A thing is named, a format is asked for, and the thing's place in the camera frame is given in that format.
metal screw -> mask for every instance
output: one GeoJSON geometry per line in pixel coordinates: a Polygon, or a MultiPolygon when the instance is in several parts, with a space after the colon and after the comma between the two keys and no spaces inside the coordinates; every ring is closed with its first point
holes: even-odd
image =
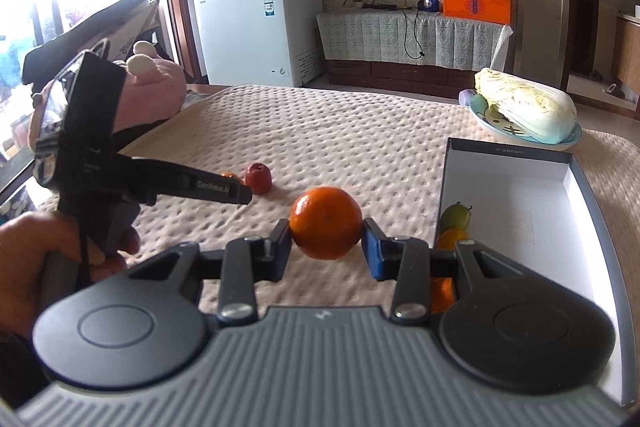
{"type": "Polygon", "coordinates": [[[427,314],[427,308],[417,302],[400,304],[394,312],[399,319],[421,319],[427,314]]]}
{"type": "Polygon", "coordinates": [[[222,308],[220,316],[233,321],[241,321],[253,312],[254,308],[249,304],[245,304],[244,302],[233,302],[222,308]]]}

gray textured grip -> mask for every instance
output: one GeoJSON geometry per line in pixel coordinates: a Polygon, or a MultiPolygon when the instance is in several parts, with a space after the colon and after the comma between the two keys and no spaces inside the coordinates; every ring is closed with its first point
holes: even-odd
{"type": "Polygon", "coordinates": [[[49,252],[42,269],[40,311],[76,291],[79,264],[60,252],[49,252]]]}
{"type": "Polygon", "coordinates": [[[57,383],[18,415],[31,427],[612,427],[626,418],[593,387],[525,396],[485,386],[430,331],[392,325],[379,308],[271,308],[223,330],[155,387],[109,394],[57,383]]]}

white box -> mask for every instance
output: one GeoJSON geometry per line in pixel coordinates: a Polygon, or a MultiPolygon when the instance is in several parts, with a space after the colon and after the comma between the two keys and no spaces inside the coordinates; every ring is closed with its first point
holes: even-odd
{"type": "Polygon", "coordinates": [[[571,153],[449,139],[441,215],[472,206],[475,241],[595,302],[616,345],[599,386],[628,406],[638,395],[631,307],[609,230],[571,153]]]}
{"type": "Polygon", "coordinates": [[[322,0],[193,1],[209,84],[299,87],[322,73],[322,0]]]}

orange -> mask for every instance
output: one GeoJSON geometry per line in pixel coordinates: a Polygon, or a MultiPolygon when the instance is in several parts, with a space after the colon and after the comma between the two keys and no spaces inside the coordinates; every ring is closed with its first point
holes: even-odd
{"type": "Polygon", "coordinates": [[[456,247],[456,241],[462,241],[463,239],[469,239],[464,230],[449,229],[440,234],[436,243],[436,248],[440,250],[453,250],[456,247]]]}
{"type": "Polygon", "coordinates": [[[362,235],[362,212],[341,188],[312,188],[300,196],[289,213],[291,236],[313,259],[339,259],[362,235]]]}
{"type": "Polygon", "coordinates": [[[444,313],[453,306],[456,297],[453,293],[451,277],[431,278],[431,313],[444,313]]]}
{"type": "Polygon", "coordinates": [[[220,176],[224,176],[225,178],[231,178],[232,180],[236,180],[239,184],[244,185],[242,178],[240,176],[236,176],[233,172],[222,172],[220,176]]]}

green lemon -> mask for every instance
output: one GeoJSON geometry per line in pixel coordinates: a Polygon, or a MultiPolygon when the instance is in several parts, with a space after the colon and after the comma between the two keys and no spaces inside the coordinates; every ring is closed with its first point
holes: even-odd
{"type": "Polygon", "coordinates": [[[471,206],[466,207],[458,202],[447,207],[440,216],[440,233],[446,230],[466,230],[471,220],[471,206]]]}

